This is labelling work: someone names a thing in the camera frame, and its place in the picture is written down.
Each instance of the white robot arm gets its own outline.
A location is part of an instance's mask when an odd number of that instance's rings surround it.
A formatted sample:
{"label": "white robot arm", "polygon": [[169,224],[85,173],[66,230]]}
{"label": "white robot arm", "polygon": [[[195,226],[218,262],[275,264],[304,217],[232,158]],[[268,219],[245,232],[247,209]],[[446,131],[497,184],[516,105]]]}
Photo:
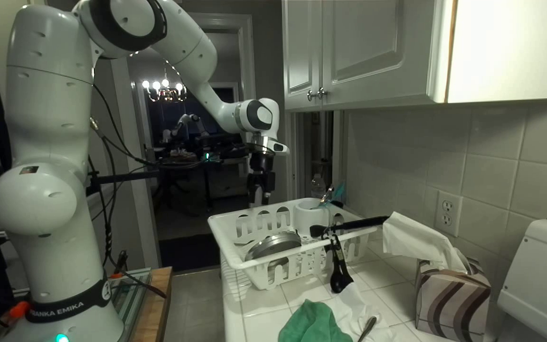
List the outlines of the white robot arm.
{"label": "white robot arm", "polygon": [[254,131],[251,194],[273,190],[279,108],[271,99],[222,103],[209,78],[216,51],[173,0],[82,0],[72,13],[19,11],[7,51],[6,122],[13,167],[0,177],[0,226],[17,247],[30,310],[4,340],[120,340],[85,203],[93,68],[101,55],[152,46],[230,133]]}

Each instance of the chandelier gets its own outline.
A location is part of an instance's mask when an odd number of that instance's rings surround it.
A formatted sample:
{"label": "chandelier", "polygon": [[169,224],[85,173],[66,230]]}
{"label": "chandelier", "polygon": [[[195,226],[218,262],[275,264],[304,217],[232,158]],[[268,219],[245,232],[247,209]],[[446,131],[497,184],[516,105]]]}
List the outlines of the chandelier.
{"label": "chandelier", "polygon": [[186,101],[186,87],[180,82],[171,86],[169,80],[161,80],[161,82],[144,80],[142,89],[152,103],[182,103],[182,101]]}

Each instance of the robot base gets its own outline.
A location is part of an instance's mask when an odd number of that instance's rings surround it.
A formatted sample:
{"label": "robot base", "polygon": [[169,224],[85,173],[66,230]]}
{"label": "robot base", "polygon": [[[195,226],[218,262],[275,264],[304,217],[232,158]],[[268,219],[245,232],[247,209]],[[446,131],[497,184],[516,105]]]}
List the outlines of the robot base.
{"label": "robot base", "polygon": [[93,306],[74,317],[53,323],[30,323],[21,319],[0,342],[118,342],[123,321],[112,304]]}

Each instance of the tile backsplash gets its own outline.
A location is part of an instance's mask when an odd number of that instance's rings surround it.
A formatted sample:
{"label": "tile backsplash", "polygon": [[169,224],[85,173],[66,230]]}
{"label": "tile backsplash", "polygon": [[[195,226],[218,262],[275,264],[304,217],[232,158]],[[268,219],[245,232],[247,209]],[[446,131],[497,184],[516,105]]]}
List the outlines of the tile backsplash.
{"label": "tile backsplash", "polygon": [[463,196],[452,241],[499,287],[534,219],[547,219],[547,103],[344,112],[347,207],[435,222],[437,192]]}

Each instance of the cabinet door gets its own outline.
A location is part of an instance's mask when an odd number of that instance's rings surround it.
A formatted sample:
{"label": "cabinet door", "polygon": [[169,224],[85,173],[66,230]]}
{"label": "cabinet door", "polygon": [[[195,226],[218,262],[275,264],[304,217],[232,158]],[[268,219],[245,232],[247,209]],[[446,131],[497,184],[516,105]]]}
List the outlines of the cabinet door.
{"label": "cabinet door", "polygon": [[325,106],[429,103],[433,2],[323,2]]}
{"label": "cabinet door", "polygon": [[315,108],[308,91],[321,87],[321,0],[283,0],[283,49],[287,110]]}

